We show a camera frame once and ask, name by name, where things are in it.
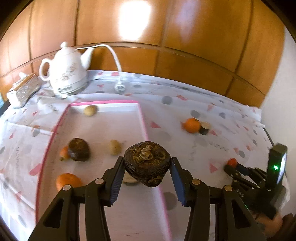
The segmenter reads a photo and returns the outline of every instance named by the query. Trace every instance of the patterned tablecloth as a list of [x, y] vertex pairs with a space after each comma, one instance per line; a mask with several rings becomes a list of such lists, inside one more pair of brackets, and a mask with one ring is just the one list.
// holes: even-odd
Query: patterned tablecloth
[[[65, 100], [43, 88], [21, 109], [9, 107], [0, 118], [0, 212], [15, 236], [27, 240], [35, 226], [35, 198], [41, 162], [52, 130], [68, 103], [132, 99], [142, 108], [151, 141], [179, 159], [194, 178], [222, 187], [231, 179], [225, 162], [266, 169], [271, 143], [263, 130], [261, 110], [224, 96], [172, 80], [121, 73], [124, 95], [116, 94], [118, 72], [88, 71], [90, 84]], [[189, 134], [181, 124], [194, 117], [207, 121], [208, 135]], [[190, 208], [177, 201], [167, 174], [162, 182], [172, 240], [183, 240]], [[214, 236], [211, 228], [210, 239]]]

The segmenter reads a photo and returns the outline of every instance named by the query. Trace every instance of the kettle handle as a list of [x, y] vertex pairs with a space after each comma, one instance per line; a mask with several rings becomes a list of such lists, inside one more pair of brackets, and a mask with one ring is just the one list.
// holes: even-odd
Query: kettle handle
[[48, 58], [42, 59], [42, 62], [40, 64], [40, 66], [39, 66], [39, 77], [40, 77], [40, 79], [42, 79], [44, 81], [48, 81], [49, 77], [45, 78], [45, 76], [43, 76], [43, 74], [42, 74], [43, 66], [44, 66], [45, 63], [49, 63], [49, 65], [50, 65], [51, 60], [48, 59]]

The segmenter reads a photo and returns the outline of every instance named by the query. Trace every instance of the metal rivet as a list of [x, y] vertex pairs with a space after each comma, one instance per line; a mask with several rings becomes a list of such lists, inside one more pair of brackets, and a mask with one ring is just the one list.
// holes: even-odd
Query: metal rivet
[[70, 190], [71, 186], [69, 184], [66, 184], [65, 186], [63, 186], [63, 190], [64, 191], [68, 191]]
[[95, 180], [95, 183], [96, 184], [102, 184], [104, 182], [104, 179], [103, 178], [97, 178], [96, 180]]
[[225, 189], [226, 191], [228, 191], [228, 192], [232, 191], [232, 187], [229, 186], [229, 185], [226, 185], [226, 186], [224, 187], [224, 189]]
[[194, 185], [199, 185], [200, 184], [200, 180], [199, 179], [192, 179], [192, 184], [194, 184]]

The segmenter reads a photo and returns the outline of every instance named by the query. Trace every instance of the white kettle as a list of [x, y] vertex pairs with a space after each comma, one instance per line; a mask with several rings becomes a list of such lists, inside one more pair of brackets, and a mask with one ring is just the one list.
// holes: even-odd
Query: white kettle
[[[39, 76], [44, 81], [50, 81], [53, 91], [58, 96], [63, 96], [79, 89], [87, 84], [86, 71], [90, 66], [94, 48], [87, 49], [84, 54], [68, 47], [66, 42], [61, 44], [53, 60], [45, 58], [39, 67]], [[42, 74], [45, 63], [49, 63], [49, 77]]]

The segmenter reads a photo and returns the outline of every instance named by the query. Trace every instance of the white wall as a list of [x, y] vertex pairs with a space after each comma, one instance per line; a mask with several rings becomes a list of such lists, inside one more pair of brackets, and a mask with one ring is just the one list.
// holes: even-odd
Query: white wall
[[290, 201], [282, 213], [296, 213], [296, 43], [285, 29], [284, 51], [279, 68], [262, 106], [262, 123], [274, 143], [288, 146], [286, 174]]

